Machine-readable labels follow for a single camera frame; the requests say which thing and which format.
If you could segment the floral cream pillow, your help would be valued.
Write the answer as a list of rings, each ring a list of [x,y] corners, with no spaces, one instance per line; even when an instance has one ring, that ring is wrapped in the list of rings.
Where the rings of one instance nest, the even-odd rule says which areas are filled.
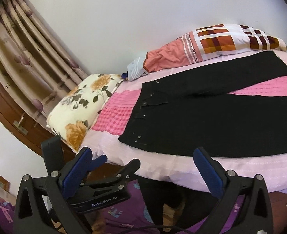
[[[88,130],[123,79],[118,74],[92,74],[66,95],[47,117],[47,127],[75,153]]]

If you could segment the orange plaid quilt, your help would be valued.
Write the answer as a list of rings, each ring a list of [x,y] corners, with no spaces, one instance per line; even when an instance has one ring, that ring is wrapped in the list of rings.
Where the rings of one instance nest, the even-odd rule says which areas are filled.
[[[240,24],[218,24],[187,32],[145,57],[133,60],[122,78],[133,81],[152,72],[179,68],[220,56],[253,50],[281,50],[286,43],[278,38]]]

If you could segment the black pants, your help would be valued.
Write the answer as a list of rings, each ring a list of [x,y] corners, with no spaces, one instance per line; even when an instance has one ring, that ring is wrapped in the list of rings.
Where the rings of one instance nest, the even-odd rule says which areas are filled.
[[[142,85],[119,141],[144,151],[258,157],[287,153],[287,96],[235,91],[287,76],[272,51],[212,63]]]

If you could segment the beige floral curtain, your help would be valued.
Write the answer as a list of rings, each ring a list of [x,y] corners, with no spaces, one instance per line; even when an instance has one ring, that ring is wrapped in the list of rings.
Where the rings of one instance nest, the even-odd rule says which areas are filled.
[[[42,126],[87,74],[24,0],[0,3],[0,83]]]

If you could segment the purple patterned floor mat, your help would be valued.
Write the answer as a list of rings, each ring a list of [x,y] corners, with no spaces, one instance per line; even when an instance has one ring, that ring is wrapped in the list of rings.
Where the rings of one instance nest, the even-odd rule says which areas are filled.
[[[144,199],[147,195],[143,192],[143,185],[140,185],[138,180],[134,180],[128,183],[128,189],[131,194],[130,199],[101,210],[101,219],[105,223],[105,233],[120,233],[126,229],[157,224],[156,218],[151,217],[151,213],[156,213],[157,208],[156,206],[147,208]],[[0,192],[3,192],[7,197],[10,196],[3,189],[0,189]],[[205,206],[201,210],[199,202],[195,202],[190,210],[187,209],[187,206],[187,204],[184,206],[177,222],[168,222],[168,224],[196,232],[206,221],[210,209]],[[0,233],[14,233],[14,210],[13,204],[0,197]]]

